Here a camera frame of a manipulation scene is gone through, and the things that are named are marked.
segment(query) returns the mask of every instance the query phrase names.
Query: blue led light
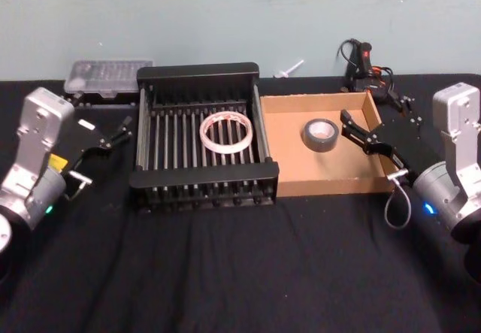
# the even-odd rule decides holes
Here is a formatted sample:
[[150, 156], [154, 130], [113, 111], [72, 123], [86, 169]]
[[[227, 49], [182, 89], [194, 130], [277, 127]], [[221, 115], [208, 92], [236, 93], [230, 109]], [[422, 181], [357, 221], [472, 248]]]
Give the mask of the blue led light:
[[428, 203], [424, 203], [424, 208], [426, 209], [426, 211], [430, 214], [430, 215], [435, 215], [436, 214], [436, 211], [434, 210], [434, 208], [429, 205]]

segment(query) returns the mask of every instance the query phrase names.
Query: clear plastic box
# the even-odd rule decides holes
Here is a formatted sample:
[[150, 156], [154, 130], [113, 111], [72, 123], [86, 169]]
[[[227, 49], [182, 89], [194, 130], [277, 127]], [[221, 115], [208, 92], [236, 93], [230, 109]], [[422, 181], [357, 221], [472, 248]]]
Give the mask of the clear plastic box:
[[83, 91], [102, 98], [138, 92], [137, 71], [153, 66], [152, 60], [79, 60], [74, 63], [64, 90], [74, 94]]

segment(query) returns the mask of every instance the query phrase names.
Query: white plastic piece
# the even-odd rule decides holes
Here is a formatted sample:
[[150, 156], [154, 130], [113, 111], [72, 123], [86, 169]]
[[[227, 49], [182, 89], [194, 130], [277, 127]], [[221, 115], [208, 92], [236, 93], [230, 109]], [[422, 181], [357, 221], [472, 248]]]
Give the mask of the white plastic piece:
[[88, 130], [95, 130], [95, 125], [89, 123], [88, 121], [85, 121], [84, 119], [78, 120], [78, 125], [83, 126], [85, 129]]
[[70, 175], [74, 179], [81, 181], [82, 183], [85, 183], [86, 185], [91, 185], [93, 183], [92, 179], [90, 179], [89, 177], [86, 177], [85, 175], [82, 175], [81, 173], [77, 173], [74, 170], [70, 170], [68, 172], [68, 175]]
[[[209, 128], [213, 124], [222, 120], [235, 121], [244, 125], [247, 131], [244, 139], [232, 145], [217, 144], [214, 143], [211, 139], [209, 139], [209, 137], [207, 136]], [[252, 143], [253, 125], [250, 120], [243, 114], [235, 113], [232, 111], [221, 111], [219, 113], [209, 115], [205, 118], [199, 129], [199, 135], [201, 137], [202, 144], [210, 151], [218, 154], [235, 154], [240, 153], [244, 149], [248, 148], [250, 143]]]
[[281, 77], [289, 77], [289, 74], [291, 74], [292, 72], [300, 68], [302, 64], [304, 64], [304, 60], [301, 60], [300, 62], [298, 62], [297, 64], [295, 64], [291, 68], [288, 68], [285, 71], [279, 71], [279, 73], [275, 74], [274, 77], [277, 79]]

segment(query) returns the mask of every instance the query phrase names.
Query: plastic storage case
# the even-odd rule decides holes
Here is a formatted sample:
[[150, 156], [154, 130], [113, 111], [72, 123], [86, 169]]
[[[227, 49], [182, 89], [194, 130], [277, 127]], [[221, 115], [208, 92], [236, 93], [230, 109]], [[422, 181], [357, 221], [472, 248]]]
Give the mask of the plastic storage case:
[[[275, 202], [279, 167], [269, 156], [257, 64], [142, 68], [137, 80], [138, 142], [130, 187], [140, 207], [188, 210]], [[246, 114], [253, 123], [253, 142], [245, 151], [222, 156], [203, 147], [200, 123], [221, 110]], [[218, 124], [217, 142], [243, 137], [226, 121], [219, 135]]]
[[64, 90], [99, 94], [104, 99], [138, 94], [137, 71], [152, 65], [151, 60], [79, 60], [72, 65]]

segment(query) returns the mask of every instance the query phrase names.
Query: clear tape roll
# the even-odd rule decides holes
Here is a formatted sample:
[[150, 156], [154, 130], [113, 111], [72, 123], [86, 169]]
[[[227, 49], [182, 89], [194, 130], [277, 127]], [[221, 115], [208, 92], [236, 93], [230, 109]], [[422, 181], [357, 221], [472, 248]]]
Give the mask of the clear tape roll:
[[[245, 126], [247, 131], [246, 136], [241, 141], [238, 141], [237, 143], [231, 144], [231, 145], [221, 145], [213, 142], [207, 136], [207, 132], [209, 131], [209, 128], [211, 126], [223, 120], [235, 121]], [[207, 149], [218, 154], [235, 154], [248, 148], [249, 145], [252, 143], [253, 124], [243, 114], [236, 113], [233, 111], [220, 111], [219, 113], [209, 115], [208, 117], [205, 118], [205, 120], [202, 122], [201, 127], [199, 129], [199, 135], [201, 137], [202, 144]]]

